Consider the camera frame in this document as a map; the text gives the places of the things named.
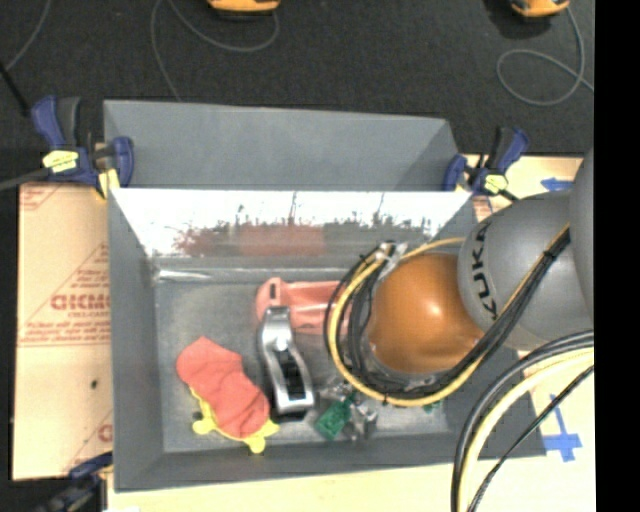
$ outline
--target cardboard sheet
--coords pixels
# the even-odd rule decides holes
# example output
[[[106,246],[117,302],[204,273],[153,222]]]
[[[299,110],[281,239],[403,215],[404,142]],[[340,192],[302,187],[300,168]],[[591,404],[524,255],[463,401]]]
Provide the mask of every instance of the cardboard sheet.
[[[106,202],[23,185],[13,478],[65,475],[113,439]]]

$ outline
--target orange object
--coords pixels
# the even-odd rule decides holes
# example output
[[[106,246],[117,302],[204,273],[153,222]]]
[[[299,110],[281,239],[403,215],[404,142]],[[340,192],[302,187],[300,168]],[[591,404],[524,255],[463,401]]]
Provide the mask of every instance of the orange object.
[[[569,0],[511,0],[514,11],[528,18],[558,14],[569,7]]]
[[[245,375],[240,354],[201,336],[180,353],[176,370],[211,406],[218,428],[228,436],[246,438],[269,420],[269,401]]]
[[[271,306],[288,306],[291,328],[307,334],[322,334],[327,304],[339,281],[287,283],[273,277],[258,288],[256,313],[262,318]]]
[[[262,14],[280,5],[280,0],[208,0],[214,9],[227,13]]]
[[[400,372],[451,368],[483,335],[462,303],[453,254],[430,252],[400,263],[380,284],[371,309],[373,354]]]

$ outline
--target pink plastic object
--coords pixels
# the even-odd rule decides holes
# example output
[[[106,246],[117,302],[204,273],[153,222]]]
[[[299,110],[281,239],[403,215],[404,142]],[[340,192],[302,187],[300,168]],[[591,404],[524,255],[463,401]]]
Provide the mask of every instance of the pink plastic object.
[[[258,319],[270,306],[288,306],[293,330],[322,334],[325,311],[339,281],[287,283],[279,277],[266,281],[256,294]]]
[[[180,353],[176,370],[211,406],[218,427],[227,435],[246,438],[269,420],[269,401],[245,375],[240,354],[201,336]]]

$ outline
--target yellow cable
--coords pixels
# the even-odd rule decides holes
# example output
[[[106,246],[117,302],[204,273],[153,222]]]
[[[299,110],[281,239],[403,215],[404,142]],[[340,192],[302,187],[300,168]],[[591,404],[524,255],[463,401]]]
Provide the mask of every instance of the yellow cable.
[[[463,240],[463,239],[449,238],[449,239],[438,240],[437,242],[425,244],[424,246],[419,247],[418,249],[406,254],[403,257],[403,259],[409,258],[419,252],[425,252],[427,250],[434,249],[436,247],[459,243],[460,240]],[[347,287],[344,289],[344,291],[336,301],[335,306],[331,311],[331,316],[329,319],[329,328],[327,333],[327,339],[329,342],[329,351],[331,352],[331,358],[333,359],[333,362],[336,365],[336,368],[342,374],[342,376],[354,388],[356,388],[358,391],[364,393],[365,395],[371,398],[375,398],[376,400],[387,402],[389,404],[397,405],[400,407],[419,407],[423,405],[429,405],[434,402],[438,402],[442,400],[443,398],[447,397],[448,395],[453,393],[455,390],[457,390],[462,384],[464,384],[464,382],[469,378],[469,376],[475,371],[477,366],[480,364],[480,362],[482,361],[482,357],[479,357],[476,361],[470,364],[469,367],[467,367],[463,372],[460,373],[460,375],[458,375],[458,377],[456,377],[453,381],[451,381],[451,383],[449,383],[446,387],[444,387],[437,393],[433,393],[431,395],[421,397],[421,398],[412,398],[412,399],[389,397],[384,393],[380,393],[379,391],[371,389],[365,383],[360,381],[357,377],[352,375],[347,369],[347,367],[344,365],[342,360],[340,359],[340,354],[338,352],[338,345],[337,345],[338,341],[335,336],[335,333],[337,332],[337,328],[338,328],[340,313],[344,309],[350,297],[360,287],[360,285],[373,272],[375,272],[378,268],[380,268],[380,266],[384,264],[385,256],[386,255],[381,254],[380,252],[374,253],[372,256],[373,262],[369,266],[364,268],[359,274],[357,274],[352,279],[352,281],[347,285]]]
[[[523,379],[504,397],[502,397],[476,429],[476,435],[469,445],[469,450],[467,451],[467,455],[465,456],[461,466],[460,487],[458,490],[459,505],[458,511],[456,512],[467,510],[471,504],[473,496],[470,495],[468,488],[470,475],[473,472],[475,464],[478,461],[480,451],[482,450],[487,438],[491,434],[496,423],[498,423],[500,418],[504,416],[505,412],[525,393],[552,375],[576,366],[587,367],[593,365],[594,350],[593,348],[588,348],[576,350],[575,353],[569,355],[559,354],[557,356],[550,357],[546,362],[549,363],[547,366]]]

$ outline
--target silver object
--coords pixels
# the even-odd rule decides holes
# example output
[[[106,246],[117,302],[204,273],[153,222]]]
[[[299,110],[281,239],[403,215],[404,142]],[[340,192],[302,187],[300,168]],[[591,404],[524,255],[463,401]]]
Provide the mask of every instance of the silver object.
[[[293,342],[289,308],[272,306],[265,310],[258,332],[278,414],[300,413],[315,404],[311,375]]]
[[[378,411],[361,401],[355,401],[349,408],[351,420],[345,425],[343,433],[354,442],[370,439],[377,427]]]

